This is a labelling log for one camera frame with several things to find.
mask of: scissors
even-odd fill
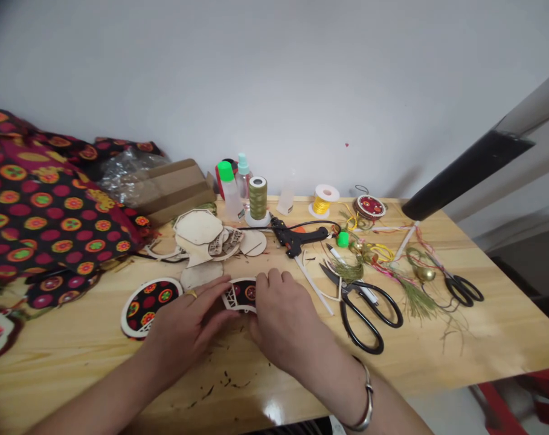
[[[320,266],[321,266],[321,269],[323,270],[323,272],[325,273],[325,275],[333,283],[335,283],[335,285],[338,286],[339,281],[340,281],[339,277],[333,271],[331,271],[328,267],[324,266],[323,264],[320,264]],[[373,301],[371,301],[369,299],[369,297],[363,292],[361,287],[373,289],[374,291],[376,291],[378,293],[381,293],[381,295],[383,295],[385,297],[385,299],[387,299],[389,304],[391,304],[391,306],[393,307],[393,310],[395,311],[395,314],[397,315],[397,321],[392,322],[387,317],[385,317],[385,315],[379,310],[379,308],[377,308],[375,306]],[[383,337],[381,337],[381,334],[379,333],[377,328],[375,328],[375,325],[373,325],[371,323],[371,321],[367,317],[365,317],[365,315],[348,298],[348,294],[351,292],[351,290],[356,291],[359,294],[359,296],[361,296],[361,298],[366,302],[366,304],[369,305],[369,307],[375,312],[375,314],[377,316],[379,316],[379,318],[382,321],[384,321],[387,325],[389,325],[393,328],[398,328],[398,327],[401,327],[401,325],[403,325],[403,315],[401,314],[401,310],[397,306],[397,303],[391,298],[391,296],[389,296],[387,294],[387,292],[385,292],[383,289],[381,289],[377,286],[374,286],[372,284],[367,284],[367,283],[364,283],[362,281],[356,281],[352,284],[346,284],[346,283],[341,281],[341,317],[342,317],[342,323],[345,326],[345,330],[347,331],[347,334],[348,334],[349,338],[351,340],[353,340],[353,342],[357,346],[359,346],[361,349],[363,349],[367,353],[372,353],[373,355],[378,355],[378,354],[382,353],[384,348],[385,348],[385,343],[383,341]],[[359,316],[359,318],[363,322],[365,322],[367,327],[371,330],[373,335],[377,338],[377,345],[375,347],[369,347],[357,338],[357,336],[355,335],[355,333],[351,329],[351,326],[348,323],[347,305],[351,307],[351,309],[357,314],[357,316]]]
[[[451,296],[456,298],[460,304],[469,307],[474,306],[474,301],[481,302],[484,300],[484,295],[470,281],[459,275],[452,275],[432,255],[429,253],[425,254],[443,272],[445,275],[445,286],[448,288]]]

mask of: black glue gun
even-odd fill
[[[329,236],[329,231],[324,227],[319,227],[318,230],[311,233],[297,233],[289,230],[288,227],[277,217],[273,217],[270,221],[274,235],[280,242],[280,246],[286,247],[286,255],[288,258],[294,258],[302,252],[300,246],[305,243],[318,242]]]

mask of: cardboard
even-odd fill
[[[213,177],[208,173],[204,178],[194,159],[170,163],[132,175],[141,182],[154,183],[156,190],[162,194],[160,198],[152,201],[144,198],[143,204],[135,207],[139,214],[149,219],[153,228],[168,223],[192,208],[216,200],[212,188]]]

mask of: hand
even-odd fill
[[[239,316],[229,310],[207,316],[214,302],[231,287],[229,280],[226,275],[196,287],[197,298],[183,294],[157,311],[135,358],[144,363],[144,370],[153,370],[154,383],[162,391],[188,371],[224,324]]]
[[[250,321],[252,339],[274,365],[300,382],[330,351],[342,352],[309,293],[289,272],[271,269],[268,278],[258,275],[256,311]]]

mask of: clear plastic bottle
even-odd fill
[[[248,167],[246,154],[238,153],[238,172],[236,173],[236,185],[238,186],[238,194],[246,211],[250,210],[250,179],[252,172]]]
[[[276,210],[285,216],[288,216],[291,213],[294,204],[295,175],[296,171],[290,169],[288,176],[284,179],[282,192],[280,193],[278,205],[276,206]]]
[[[245,211],[234,180],[232,165],[229,162],[221,161],[218,163],[218,173],[226,202],[226,219],[231,222],[240,222],[244,218]]]

